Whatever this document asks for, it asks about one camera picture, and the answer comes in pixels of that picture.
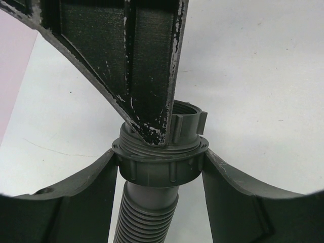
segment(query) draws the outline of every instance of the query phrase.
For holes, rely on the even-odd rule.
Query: black plastic part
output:
[[[34,195],[0,195],[0,242],[107,243],[116,176],[110,150]]]
[[[199,134],[204,131],[207,113],[181,101],[175,101],[173,112],[171,139],[164,148],[147,146],[128,125],[122,125],[112,148],[126,180],[163,188],[183,185],[200,175],[209,144]]]
[[[285,191],[206,152],[202,173],[214,243],[324,242],[324,191]]]
[[[0,0],[153,146],[169,140],[187,7],[188,0]]]
[[[114,243],[163,243],[177,206],[178,189],[126,182]]]

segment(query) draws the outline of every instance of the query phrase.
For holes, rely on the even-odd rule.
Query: scratched black surface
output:
[[[187,0],[4,2],[0,8],[63,44],[146,143],[167,142]]]

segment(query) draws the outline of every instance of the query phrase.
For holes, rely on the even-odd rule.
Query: scratch on white surface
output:
[[[48,151],[51,151],[51,152],[55,152],[55,153],[59,153],[59,154],[63,154],[63,155],[67,155],[67,156],[80,156],[80,157],[92,157],[92,158],[98,158],[99,156],[91,156],[91,155],[81,155],[81,154],[68,154],[68,153],[62,153],[62,152],[59,152],[59,151],[56,151],[56,150],[52,150],[52,149],[49,149],[49,148],[44,148],[42,146],[39,146],[37,144],[34,144],[30,141],[28,141],[27,139],[23,138],[23,140],[25,140],[26,142],[38,147],[38,148],[42,148],[42,149],[45,149],[45,150],[48,150]]]

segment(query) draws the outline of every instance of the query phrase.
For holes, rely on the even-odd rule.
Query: white background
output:
[[[209,113],[205,137],[229,164],[287,190],[323,189],[323,81],[323,1],[191,0],[176,99]],[[122,122],[38,36],[0,147],[0,192],[34,193],[83,169]],[[212,242],[201,177],[179,195],[166,243]]]

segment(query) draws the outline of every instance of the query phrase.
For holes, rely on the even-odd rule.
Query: pink surface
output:
[[[24,78],[37,31],[0,10],[0,145]]]

